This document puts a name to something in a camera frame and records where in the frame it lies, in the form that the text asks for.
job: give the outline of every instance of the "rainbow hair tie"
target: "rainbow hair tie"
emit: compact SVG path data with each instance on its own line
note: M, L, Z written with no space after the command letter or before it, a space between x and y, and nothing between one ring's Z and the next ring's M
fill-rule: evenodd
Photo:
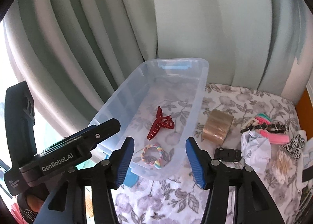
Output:
M158 150L159 154L160 154L160 158L157 159L156 161L148 161L145 159L145 155L146 155L146 151L149 149L149 148L155 148ZM149 144L147 145L142 153L141 153L141 160L148 164L148 165L151 165L151 166L155 166L157 169L160 169L161 168L161 160L163 159L163 153L164 153L164 150L158 145L158 144Z
M271 124L271 121L272 121L272 119L268 115L263 114L263 113L257 114L255 116L255 119L257 119L259 121L259 124L264 124L265 123L267 125Z

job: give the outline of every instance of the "blue object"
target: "blue object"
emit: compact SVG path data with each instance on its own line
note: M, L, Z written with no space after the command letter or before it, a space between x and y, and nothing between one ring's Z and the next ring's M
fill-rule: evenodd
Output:
M188 68L191 68L192 65L190 62L178 62L170 65L159 65L164 70L187 70Z
M122 161L118 167L118 170L117 170L117 178L116 178L116 185L117 186L120 186L125 178L126 178L126 173L128 171L128 168L129 168L129 163L130 163L130 160L133 156L133 153L134 153L134 147L135 147L135 142L132 138L130 138L130 142L127 146L127 150L125 151L125 154L122 158Z
M190 143L190 140L186 140L186 153L189 159L191 169L193 171L193 176L195 177L196 183L204 189L205 181L204 181L204 171L198 157Z
M108 154L105 155L105 159L108 159L110 156ZM128 168L127 174L124 180L124 185L131 188L134 186L139 180L139 176L135 175L132 171L131 168Z

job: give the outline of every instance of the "mattress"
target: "mattress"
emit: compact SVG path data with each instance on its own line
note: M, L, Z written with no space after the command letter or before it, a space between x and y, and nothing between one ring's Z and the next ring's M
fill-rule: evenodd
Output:
M269 115L274 122L289 125L290 137L300 129L294 105L284 98L242 87L207 84L194 138L199 147L209 152L212 158L216 145L202 140L201 132L208 115L215 108L234 116L231 130L223 144L225 148L240 149L240 128L258 113ZM166 107L163 109L164 112L171 112ZM265 173L259 177L273 197L284 221L293 223L301 198L301 191L296 188L295 182L297 163L292 161L288 179L284 184L280 184L273 175L273 161L278 150L277 145L272 145L271 159ZM225 164L240 169L243 167L242 161L238 164ZM203 191L195 183L187 158L178 173L166 180L139 178L132 188L122 185L118 190L112 190L119 222L135 224L200 224L208 194L209 191ZM227 224L233 223L234 196L234 187L230 187Z

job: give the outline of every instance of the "black toy car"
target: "black toy car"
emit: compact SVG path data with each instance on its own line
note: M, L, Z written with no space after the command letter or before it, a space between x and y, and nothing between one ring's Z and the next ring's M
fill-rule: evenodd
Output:
M241 151L219 147L215 150L214 158L221 161L239 162L241 160Z

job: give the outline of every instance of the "orange wall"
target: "orange wall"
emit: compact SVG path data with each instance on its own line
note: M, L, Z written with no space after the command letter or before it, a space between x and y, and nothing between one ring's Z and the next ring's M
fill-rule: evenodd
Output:
M308 139L313 137L313 107L307 89L305 89L299 103L295 106L300 127L306 131Z

